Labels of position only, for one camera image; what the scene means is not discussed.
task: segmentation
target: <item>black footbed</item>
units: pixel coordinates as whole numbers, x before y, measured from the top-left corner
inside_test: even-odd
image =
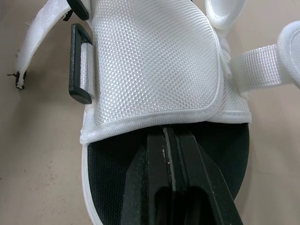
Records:
[[[232,198],[242,184],[249,154],[248,124],[200,122],[188,128],[221,170]],[[88,146],[90,192],[104,225],[120,224],[126,172],[150,128],[114,136]]]

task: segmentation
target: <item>white fabric upper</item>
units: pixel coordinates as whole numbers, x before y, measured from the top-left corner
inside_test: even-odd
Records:
[[[82,144],[162,124],[249,123],[242,93],[286,83],[300,87],[300,22],[286,27],[277,45],[231,60],[224,36],[245,0],[207,0],[207,17],[190,0],[82,2],[94,40],[82,44],[81,88],[92,97]],[[36,17],[18,58],[21,76],[69,9],[66,0],[49,0],[42,10],[52,16]]]

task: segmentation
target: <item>black clamp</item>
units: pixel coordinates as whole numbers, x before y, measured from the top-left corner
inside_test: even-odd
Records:
[[[121,225],[242,225],[223,175],[188,131],[154,129],[127,171]]]

